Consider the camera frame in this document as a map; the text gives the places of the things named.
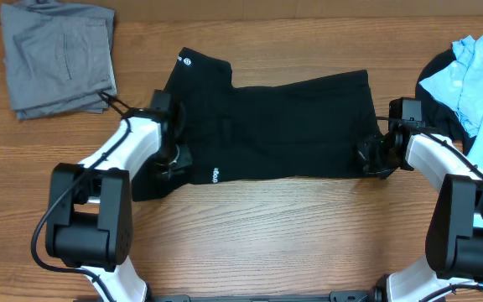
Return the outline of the black polo shirt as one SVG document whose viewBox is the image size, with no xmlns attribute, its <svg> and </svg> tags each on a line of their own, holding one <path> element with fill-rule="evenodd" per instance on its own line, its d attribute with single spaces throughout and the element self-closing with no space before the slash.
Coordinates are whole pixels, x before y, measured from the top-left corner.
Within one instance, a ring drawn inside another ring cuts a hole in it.
<svg viewBox="0 0 483 302">
<path fill-rule="evenodd" d="M 164 90 L 184 108 L 178 141 L 192 165 L 162 181 L 147 162 L 132 180 L 135 201 L 186 184 L 363 177 L 356 145 L 381 133 L 366 70 L 283 86 L 234 87 L 231 80 L 229 62 L 179 52 Z"/>
</svg>

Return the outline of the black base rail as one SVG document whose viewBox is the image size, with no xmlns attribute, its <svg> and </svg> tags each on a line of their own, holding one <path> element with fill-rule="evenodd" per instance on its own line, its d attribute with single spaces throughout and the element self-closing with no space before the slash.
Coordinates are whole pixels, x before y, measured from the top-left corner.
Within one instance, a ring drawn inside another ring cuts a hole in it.
<svg viewBox="0 0 483 302">
<path fill-rule="evenodd" d="M 371 294 L 367 291 L 333 291 L 317 295 L 271 295 L 271 296 L 228 296 L 228 297 L 190 297 L 181 295 L 145 296 L 145 302 L 369 302 Z"/>
</svg>

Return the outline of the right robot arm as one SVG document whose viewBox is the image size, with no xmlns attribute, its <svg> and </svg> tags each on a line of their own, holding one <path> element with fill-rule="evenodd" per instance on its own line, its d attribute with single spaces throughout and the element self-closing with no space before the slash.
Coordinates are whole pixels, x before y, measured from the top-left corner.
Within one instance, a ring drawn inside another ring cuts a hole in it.
<svg viewBox="0 0 483 302">
<path fill-rule="evenodd" d="M 417 170 L 439 197 L 424 255 L 381 277 L 367 301 L 442 301 L 458 289 L 483 292 L 483 171 L 436 128 L 426 127 L 422 104 L 389 104 L 388 132 L 358 143 L 365 174 L 385 179 L 397 169 Z"/>
</svg>

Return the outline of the folded grey trousers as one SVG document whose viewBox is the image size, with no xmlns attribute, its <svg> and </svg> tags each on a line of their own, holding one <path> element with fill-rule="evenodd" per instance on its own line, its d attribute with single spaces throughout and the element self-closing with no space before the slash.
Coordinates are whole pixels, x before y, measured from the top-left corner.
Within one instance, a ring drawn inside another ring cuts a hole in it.
<svg viewBox="0 0 483 302">
<path fill-rule="evenodd" d="M 3 4 L 0 18 L 8 98 L 19 120 L 106 110 L 100 93 L 117 92 L 114 10 L 18 1 Z"/>
</svg>

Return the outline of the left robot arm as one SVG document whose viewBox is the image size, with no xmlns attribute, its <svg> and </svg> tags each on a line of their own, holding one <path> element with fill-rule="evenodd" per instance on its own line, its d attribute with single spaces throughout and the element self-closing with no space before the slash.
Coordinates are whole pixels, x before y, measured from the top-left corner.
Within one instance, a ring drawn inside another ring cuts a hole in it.
<svg viewBox="0 0 483 302">
<path fill-rule="evenodd" d="M 86 276 L 101 301 L 150 301 L 153 294 L 129 257 L 132 202 L 161 199 L 188 183 L 192 158 L 179 139 L 184 107 L 156 90 L 149 107 L 130 107 L 102 92 L 121 116 L 118 130 L 78 164 L 58 164 L 51 175 L 42 230 L 45 249 L 63 262 L 61 271 Z"/>
</svg>

